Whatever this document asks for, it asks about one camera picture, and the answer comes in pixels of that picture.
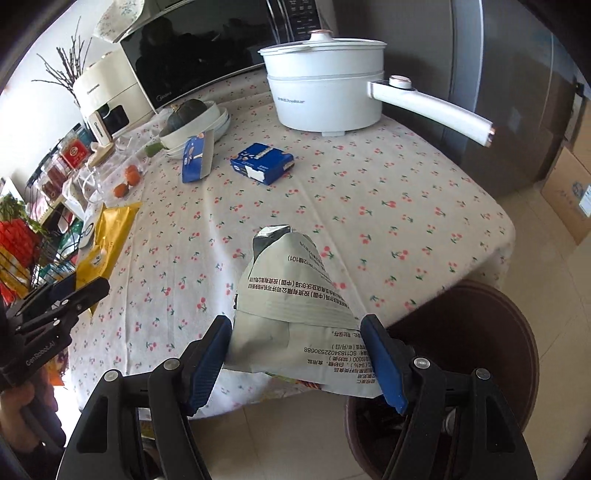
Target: dried branches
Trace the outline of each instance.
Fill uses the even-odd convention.
[[[44,83],[54,83],[55,85],[60,85],[64,87],[68,92],[72,94],[74,97],[74,101],[78,104],[76,100],[76,95],[74,95],[73,85],[76,79],[82,75],[82,71],[84,71],[84,65],[86,64],[86,57],[88,55],[88,49],[90,48],[90,43],[92,42],[92,38],[88,41],[88,45],[86,46],[86,52],[84,53],[84,58],[82,58],[82,51],[84,49],[84,44],[86,42],[82,41],[80,35],[78,35],[78,26],[80,25],[80,20],[82,17],[78,18],[78,23],[76,24],[76,31],[74,35],[70,37],[72,41],[72,46],[68,51],[65,48],[56,47],[57,54],[60,57],[61,64],[63,65],[63,70],[58,70],[45,60],[41,55],[37,54],[37,56],[43,60],[43,64],[45,65],[46,72],[55,78],[56,81],[53,80],[33,80],[33,82],[44,82]]]

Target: screw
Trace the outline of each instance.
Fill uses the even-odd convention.
[[[116,380],[118,376],[119,372],[117,370],[109,370],[105,373],[105,381],[112,382],[113,380]]]
[[[420,368],[421,370],[425,370],[431,366],[431,362],[423,357],[418,357],[414,359],[414,366]]]
[[[181,362],[178,361],[178,358],[169,358],[164,362],[164,368],[166,370],[175,370],[180,364]]]
[[[491,377],[491,373],[486,368],[477,368],[476,376],[481,380],[488,380]]]

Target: refrigerator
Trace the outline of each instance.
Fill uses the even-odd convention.
[[[385,74],[490,119],[490,148],[429,119],[384,105],[501,197],[545,177],[560,147],[576,65],[518,0],[335,0],[339,36],[388,44]]]

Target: microwave control panel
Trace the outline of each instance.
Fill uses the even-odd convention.
[[[322,28],[314,0],[285,0],[284,5],[293,35],[292,41],[308,40],[311,30]]]

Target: small white device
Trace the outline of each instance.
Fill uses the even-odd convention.
[[[104,147],[154,114],[121,47],[90,65],[73,89],[82,115]]]
[[[373,125],[386,102],[490,145],[495,131],[487,119],[416,91],[406,77],[384,81],[385,47],[381,41],[333,38],[330,30],[315,30],[309,40],[260,50],[279,121],[336,137]]]

